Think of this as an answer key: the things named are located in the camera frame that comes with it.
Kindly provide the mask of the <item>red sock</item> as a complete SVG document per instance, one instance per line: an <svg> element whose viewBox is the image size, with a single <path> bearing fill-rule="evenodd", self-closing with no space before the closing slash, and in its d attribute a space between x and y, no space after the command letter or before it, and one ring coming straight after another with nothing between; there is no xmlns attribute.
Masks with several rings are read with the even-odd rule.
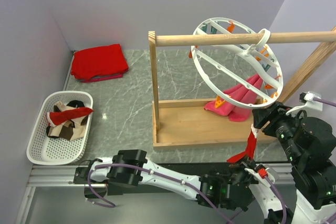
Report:
<svg viewBox="0 0 336 224"><path fill-rule="evenodd" d="M80 107L62 112L47 112L47 120L51 126L57 126L66 121L90 115L92 112L93 109L87 107Z"/></svg>
<svg viewBox="0 0 336 224"><path fill-rule="evenodd" d="M259 129L255 128L254 125L252 124L251 125L251 130L250 130L250 135L247 139L246 149L243 152L241 152L239 154L236 154L236 155L232 156L231 158L229 158L227 160L227 162L238 163L244 157L248 157L248 158L253 159L255 149L256 149L256 145L257 145L258 134L259 134Z"/></svg>

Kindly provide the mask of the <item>cream brown striped sock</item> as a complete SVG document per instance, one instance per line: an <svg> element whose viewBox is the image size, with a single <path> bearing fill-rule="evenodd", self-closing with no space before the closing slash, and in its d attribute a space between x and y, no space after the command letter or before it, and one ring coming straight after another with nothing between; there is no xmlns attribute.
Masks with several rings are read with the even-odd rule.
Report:
<svg viewBox="0 0 336 224"><path fill-rule="evenodd" d="M65 110L72 110L75 108L69 107L66 104L58 101L54 104L52 112L62 112ZM64 138L70 142L84 136L86 131L88 115L81 118L66 121L61 125L51 126L48 122L46 127L46 135L49 138Z"/></svg>

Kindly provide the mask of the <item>black striped sock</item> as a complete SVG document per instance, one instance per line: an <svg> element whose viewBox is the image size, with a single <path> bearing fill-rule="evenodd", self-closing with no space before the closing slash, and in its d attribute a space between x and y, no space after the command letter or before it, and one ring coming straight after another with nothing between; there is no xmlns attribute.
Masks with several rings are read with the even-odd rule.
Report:
<svg viewBox="0 0 336 224"><path fill-rule="evenodd" d="M67 103L67 106L72 107L72 108L83 108L85 107L85 104L79 100L72 100L69 103Z"/></svg>

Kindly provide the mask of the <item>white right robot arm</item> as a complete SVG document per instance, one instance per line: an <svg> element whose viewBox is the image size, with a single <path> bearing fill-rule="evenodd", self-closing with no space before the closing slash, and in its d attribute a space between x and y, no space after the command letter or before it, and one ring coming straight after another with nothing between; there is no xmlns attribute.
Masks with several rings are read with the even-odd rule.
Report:
<svg viewBox="0 0 336 224"><path fill-rule="evenodd" d="M291 163L297 190L292 223L335 221L335 165L330 161L335 136L330 124L309 116L302 106L275 102L252 111L254 127L275 137Z"/></svg>

